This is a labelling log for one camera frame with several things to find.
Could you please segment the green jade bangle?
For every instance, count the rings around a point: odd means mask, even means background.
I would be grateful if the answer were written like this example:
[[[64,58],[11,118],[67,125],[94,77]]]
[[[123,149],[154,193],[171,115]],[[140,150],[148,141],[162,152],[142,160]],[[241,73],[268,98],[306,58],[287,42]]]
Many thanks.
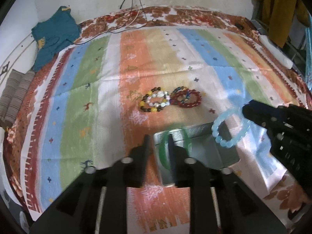
[[[169,160],[169,150],[168,150],[168,138],[169,133],[172,130],[165,130],[162,134],[161,141],[159,144],[159,160],[162,166],[170,171],[170,160]],[[179,127],[180,135],[183,139],[183,148],[187,151],[188,154],[192,152],[192,143],[187,134],[187,131],[184,127]]]

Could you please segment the silver metal tray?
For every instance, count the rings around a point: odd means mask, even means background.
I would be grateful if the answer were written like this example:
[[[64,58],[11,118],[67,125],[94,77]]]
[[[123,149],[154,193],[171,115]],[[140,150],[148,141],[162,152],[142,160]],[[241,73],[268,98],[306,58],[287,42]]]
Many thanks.
[[[233,166],[240,161],[236,147],[225,148],[215,142],[212,125],[212,123],[205,123],[184,127],[192,143],[192,152],[189,156],[201,161],[206,167],[215,170]],[[161,184],[163,186],[173,186],[174,181],[171,171],[165,169],[159,160],[159,144],[164,131],[153,135],[154,156]],[[169,134],[172,135],[177,146],[183,147],[183,139],[179,128],[172,129]]]

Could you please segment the small black object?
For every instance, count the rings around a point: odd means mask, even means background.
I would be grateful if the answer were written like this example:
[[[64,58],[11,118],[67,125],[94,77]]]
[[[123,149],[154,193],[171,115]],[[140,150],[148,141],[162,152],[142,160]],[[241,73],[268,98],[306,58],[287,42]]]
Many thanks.
[[[244,29],[243,25],[241,25],[241,24],[239,24],[239,23],[235,23],[235,26],[236,26],[237,28],[239,28],[240,30],[243,30],[243,29]]]

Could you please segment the mustard yellow hanging cloth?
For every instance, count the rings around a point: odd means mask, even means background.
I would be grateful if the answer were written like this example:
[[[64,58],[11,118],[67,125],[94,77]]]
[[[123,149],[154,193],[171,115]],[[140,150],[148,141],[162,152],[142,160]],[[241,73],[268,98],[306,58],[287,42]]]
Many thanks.
[[[262,4],[261,21],[268,26],[268,37],[278,47],[287,41],[293,17],[304,26],[310,27],[307,8],[302,0],[256,0]]]

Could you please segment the brown striped folded fabric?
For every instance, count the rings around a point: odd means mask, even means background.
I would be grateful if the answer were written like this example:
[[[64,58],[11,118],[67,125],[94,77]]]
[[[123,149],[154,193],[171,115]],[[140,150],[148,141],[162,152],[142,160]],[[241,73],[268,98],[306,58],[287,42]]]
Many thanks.
[[[33,70],[23,74],[12,70],[1,95],[1,128],[10,128],[17,117],[24,97],[35,76]]]

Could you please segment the teal knitted garment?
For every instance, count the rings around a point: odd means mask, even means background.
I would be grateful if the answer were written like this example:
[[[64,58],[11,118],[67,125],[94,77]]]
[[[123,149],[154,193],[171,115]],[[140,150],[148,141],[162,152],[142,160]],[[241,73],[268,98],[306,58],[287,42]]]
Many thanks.
[[[44,22],[32,28],[32,37],[38,45],[38,53],[32,70],[38,72],[54,55],[80,37],[81,27],[71,16],[71,9],[61,6]]]

